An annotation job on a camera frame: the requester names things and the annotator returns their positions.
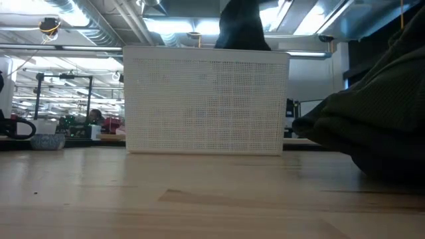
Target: light wood surface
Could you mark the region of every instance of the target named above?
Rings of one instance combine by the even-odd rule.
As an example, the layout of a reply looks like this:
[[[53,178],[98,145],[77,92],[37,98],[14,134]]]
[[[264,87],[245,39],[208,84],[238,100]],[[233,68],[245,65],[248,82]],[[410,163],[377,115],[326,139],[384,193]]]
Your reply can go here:
[[[1,238],[424,238],[423,191],[348,156],[0,153]]]

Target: mesh grid pattern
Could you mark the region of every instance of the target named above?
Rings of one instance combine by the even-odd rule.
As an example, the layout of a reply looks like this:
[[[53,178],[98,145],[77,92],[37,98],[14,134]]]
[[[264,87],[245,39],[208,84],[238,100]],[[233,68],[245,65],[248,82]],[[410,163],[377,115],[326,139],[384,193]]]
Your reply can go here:
[[[280,155],[288,66],[282,53],[125,47],[127,150]]]

